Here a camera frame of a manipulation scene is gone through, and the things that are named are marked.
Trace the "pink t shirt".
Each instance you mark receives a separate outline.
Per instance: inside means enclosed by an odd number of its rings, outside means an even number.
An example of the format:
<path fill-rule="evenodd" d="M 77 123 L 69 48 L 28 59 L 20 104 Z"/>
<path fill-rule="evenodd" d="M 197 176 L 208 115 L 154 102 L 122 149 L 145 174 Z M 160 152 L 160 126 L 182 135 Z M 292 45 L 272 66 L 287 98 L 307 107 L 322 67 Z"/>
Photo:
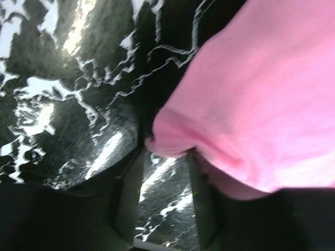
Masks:
<path fill-rule="evenodd" d="M 334 187 L 334 1 L 247 1 L 196 54 L 147 148 L 237 200 Z"/>

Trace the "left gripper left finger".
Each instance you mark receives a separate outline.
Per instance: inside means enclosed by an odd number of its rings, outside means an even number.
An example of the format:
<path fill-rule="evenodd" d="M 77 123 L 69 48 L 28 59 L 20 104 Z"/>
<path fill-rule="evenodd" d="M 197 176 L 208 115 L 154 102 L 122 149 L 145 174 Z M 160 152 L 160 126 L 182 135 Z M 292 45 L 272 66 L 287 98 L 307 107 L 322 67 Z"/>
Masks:
<path fill-rule="evenodd" d="M 143 149 L 62 191 L 1 185 L 1 250 L 129 250 L 133 246 Z"/>

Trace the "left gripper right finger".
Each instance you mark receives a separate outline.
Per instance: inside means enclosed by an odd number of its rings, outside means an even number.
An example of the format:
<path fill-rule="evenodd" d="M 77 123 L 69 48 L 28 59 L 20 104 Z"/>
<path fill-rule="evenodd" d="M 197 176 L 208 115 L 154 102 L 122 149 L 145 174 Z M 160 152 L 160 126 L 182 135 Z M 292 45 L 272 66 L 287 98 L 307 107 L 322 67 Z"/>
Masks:
<path fill-rule="evenodd" d="M 200 250 L 334 250 L 334 190 L 282 189 L 239 201 L 221 194 L 188 153 Z"/>

